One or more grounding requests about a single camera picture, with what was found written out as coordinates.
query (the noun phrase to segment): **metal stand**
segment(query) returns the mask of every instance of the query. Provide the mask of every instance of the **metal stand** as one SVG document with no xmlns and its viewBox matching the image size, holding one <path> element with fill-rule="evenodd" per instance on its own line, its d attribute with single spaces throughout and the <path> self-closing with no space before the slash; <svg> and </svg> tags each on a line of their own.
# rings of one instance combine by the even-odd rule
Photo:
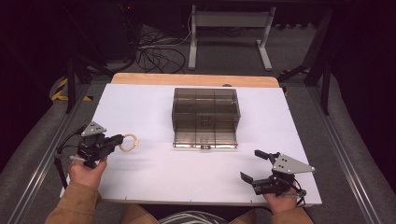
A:
<svg viewBox="0 0 396 224">
<path fill-rule="evenodd" d="M 75 75 L 82 84 L 90 84 L 92 81 L 91 73 L 87 66 L 91 66 L 109 77 L 113 77 L 115 75 L 114 72 L 104 68 L 101 64 L 96 63 L 85 56 L 75 54 L 67 64 L 68 102 L 66 114 L 68 114 L 76 104 Z"/>
<path fill-rule="evenodd" d="M 265 43 L 270 33 L 271 24 L 275 16 L 275 7 L 269 12 L 219 12 L 219 11 L 197 11 L 196 5 L 191 11 L 191 45 L 189 69 L 195 69 L 197 54 L 196 27 L 265 27 L 261 40 L 257 40 L 257 46 L 262 56 L 262 63 L 266 71 L 272 70 Z"/>
</svg>

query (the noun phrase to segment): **ring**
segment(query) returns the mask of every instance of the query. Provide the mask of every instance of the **ring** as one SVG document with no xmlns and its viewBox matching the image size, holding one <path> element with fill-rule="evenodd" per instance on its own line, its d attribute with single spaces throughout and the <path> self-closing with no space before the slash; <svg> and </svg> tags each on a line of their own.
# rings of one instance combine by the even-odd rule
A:
<svg viewBox="0 0 396 224">
<path fill-rule="evenodd" d="M 134 149 L 134 147 L 136 147 L 137 145 L 139 145 L 139 140 L 137 140 L 136 135 L 134 135 L 134 134 L 132 134 L 132 133 L 127 133 L 127 134 L 125 134 L 123 137 L 126 138 L 126 137 L 128 137 L 128 136 L 129 136 L 129 137 L 132 137 L 132 138 L 134 139 L 134 144 L 133 144 L 131 147 L 129 147 L 129 148 L 125 148 L 125 147 L 123 147 L 122 145 L 119 145 L 121 151 L 123 151 L 123 152 L 131 151 L 132 149 Z"/>
</svg>

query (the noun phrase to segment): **brown sleeve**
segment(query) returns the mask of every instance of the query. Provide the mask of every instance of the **brown sleeve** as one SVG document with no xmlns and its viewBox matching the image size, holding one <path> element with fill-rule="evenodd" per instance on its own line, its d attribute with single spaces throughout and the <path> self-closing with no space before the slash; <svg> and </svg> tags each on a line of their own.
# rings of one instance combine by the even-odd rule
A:
<svg viewBox="0 0 396 224">
<path fill-rule="evenodd" d="M 272 216 L 273 224 L 313 224 L 314 222 L 303 208 L 294 208 Z"/>
<path fill-rule="evenodd" d="M 101 199 L 97 189 L 70 182 L 46 223 L 93 223 L 95 208 Z"/>
</svg>

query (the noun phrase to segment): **black cable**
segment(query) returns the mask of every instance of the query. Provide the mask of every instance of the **black cable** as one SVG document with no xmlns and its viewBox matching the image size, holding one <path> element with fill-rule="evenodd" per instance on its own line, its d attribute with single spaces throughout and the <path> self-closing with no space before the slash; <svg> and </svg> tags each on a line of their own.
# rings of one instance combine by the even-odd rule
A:
<svg viewBox="0 0 396 224">
<path fill-rule="evenodd" d="M 56 152 L 54 154 L 54 164 L 56 166 L 56 169 L 58 170 L 59 177 L 61 178 L 62 185 L 64 188 L 67 188 L 67 180 L 66 177 L 64 176 L 64 167 L 62 166 L 62 151 L 64 150 L 65 147 L 72 147 L 72 146 L 64 146 L 64 144 L 75 134 L 81 134 L 84 132 L 85 128 L 87 128 L 87 125 L 83 125 L 82 127 L 78 128 L 74 132 L 70 133 L 69 135 L 66 136 L 66 138 L 62 141 L 62 143 L 56 148 Z"/>
<path fill-rule="evenodd" d="M 301 188 L 301 185 L 300 185 L 300 183 L 297 181 L 297 179 L 294 178 L 294 181 L 297 183 L 297 185 L 298 185 L 298 187 L 299 187 L 299 190 L 301 190 L 301 189 L 302 189 L 302 188 Z M 302 206 L 304 206 L 304 205 L 305 205 L 305 197 L 303 196 L 303 197 L 301 197 L 300 200 L 297 202 L 297 206 L 302 207 Z"/>
<path fill-rule="evenodd" d="M 145 73 L 153 70 L 159 70 L 160 73 L 174 74 L 178 72 L 185 73 L 183 66 L 186 64 L 186 58 L 180 51 L 170 48 L 160 48 L 160 46 L 172 46 L 178 45 L 185 41 L 186 38 L 172 38 L 172 40 L 166 41 L 171 35 L 164 32 L 155 30 L 142 34 L 138 40 L 136 64 L 139 68 L 143 69 Z M 165 52 L 175 52 L 182 57 L 182 62 L 177 63 L 176 61 L 170 60 L 164 55 Z M 174 64 L 177 69 L 172 71 L 166 71 L 170 64 Z"/>
</svg>

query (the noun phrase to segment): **clear plastic box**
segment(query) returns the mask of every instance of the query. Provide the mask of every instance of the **clear plastic box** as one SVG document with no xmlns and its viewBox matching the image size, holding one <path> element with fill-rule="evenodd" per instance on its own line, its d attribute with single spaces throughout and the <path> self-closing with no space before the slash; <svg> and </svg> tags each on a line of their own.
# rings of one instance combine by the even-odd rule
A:
<svg viewBox="0 0 396 224">
<path fill-rule="evenodd" d="M 175 88 L 174 147 L 237 147 L 241 118 L 235 89 Z"/>
</svg>

